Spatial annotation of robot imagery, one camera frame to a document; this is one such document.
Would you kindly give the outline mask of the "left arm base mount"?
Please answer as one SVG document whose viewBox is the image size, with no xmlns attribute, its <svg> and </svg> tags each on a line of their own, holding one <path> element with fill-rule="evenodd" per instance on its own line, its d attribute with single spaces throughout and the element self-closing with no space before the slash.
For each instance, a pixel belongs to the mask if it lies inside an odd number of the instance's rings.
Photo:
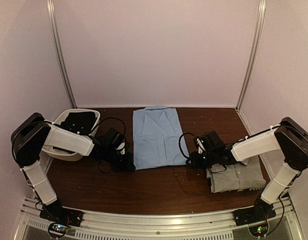
<svg viewBox="0 0 308 240">
<path fill-rule="evenodd" d="M 60 223 L 65 226 L 80 227 L 83 214 L 84 213 L 80 210 L 63 207 L 62 202 L 57 199 L 49 205 L 42 204 L 42 210 L 39 216 L 42 219 Z"/>
</svg>

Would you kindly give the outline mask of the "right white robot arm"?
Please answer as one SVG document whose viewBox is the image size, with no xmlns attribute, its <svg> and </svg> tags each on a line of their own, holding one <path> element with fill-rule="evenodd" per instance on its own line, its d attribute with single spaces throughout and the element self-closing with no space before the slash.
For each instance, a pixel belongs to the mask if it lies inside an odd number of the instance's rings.
<svg viewBox="0 0 308 240">
<path fill-rule="evenodd" d="M 185 158 L 185 164 L 201 169 L 215 164 L 227 167 L 273 151 L 283 153 L 283 165 L 250 210 L 250 216 L 255 221 L 262 220 L 270 212 L 269 206 L 308 169 L 308 132 L 290 117 L 233 143 L 224 143 L 215 131 L 209 131 L 203 136 L 196 136 L 194 144 L 197 150 Z"/>
</svg>

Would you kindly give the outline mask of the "light blue shirt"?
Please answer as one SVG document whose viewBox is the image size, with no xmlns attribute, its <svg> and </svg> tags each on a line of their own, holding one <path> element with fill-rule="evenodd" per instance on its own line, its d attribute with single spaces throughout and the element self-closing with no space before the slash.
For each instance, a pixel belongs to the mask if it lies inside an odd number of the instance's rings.
<svg viewBox="0 0 308 240">
<path fill-rule="evenodd" d="M 133 163 L 136 170 L 183 166 L 188 155 L 176 108 L 152 106 L 135 110 L 132 116 Z"/>
</svg>

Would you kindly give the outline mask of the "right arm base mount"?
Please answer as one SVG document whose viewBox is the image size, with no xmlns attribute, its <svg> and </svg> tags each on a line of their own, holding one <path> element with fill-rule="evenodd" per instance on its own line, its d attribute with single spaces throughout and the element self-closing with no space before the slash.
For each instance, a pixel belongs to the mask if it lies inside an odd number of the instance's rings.
<svg viewBox="0 0 308 240">
<path fill-rule="evenodd" d="M 254 205 L 248 208 L 240 208 L 233 212 L 235 224 L 237 226 L 250 225 L 265 221 L 276 216 L 273 204 L 268 204 L 258 197 Z"/>
</svg>

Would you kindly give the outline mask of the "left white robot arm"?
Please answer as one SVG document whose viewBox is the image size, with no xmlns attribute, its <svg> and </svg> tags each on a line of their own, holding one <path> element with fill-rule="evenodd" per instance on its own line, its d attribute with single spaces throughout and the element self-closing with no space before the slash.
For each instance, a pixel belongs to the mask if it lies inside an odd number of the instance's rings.
<svg viewBox="0 0 308 240">
<path fill-rule="evenodd" d="M 126 134 L 110 128 L 104 135 L 95 137 L 102 120 L 96 121 L 91 129 L 85 130 L 80 123 L 66 121 L 57 124 L 47 121 L 40 113 L 33 113 L 11 135 L 11 153 L 25 179 L 29 181 L 46 213 L 55 222 L 66 218 L 66 211 L 60 207 L 60 200 L 52 188 L 40 164 L 40 153 L 44 146 L 50 146 L 90 157 L 110 164 L 114 172 L 132 172 L 136 167 L 133 155 L 128 151 Z"/>
</svg>

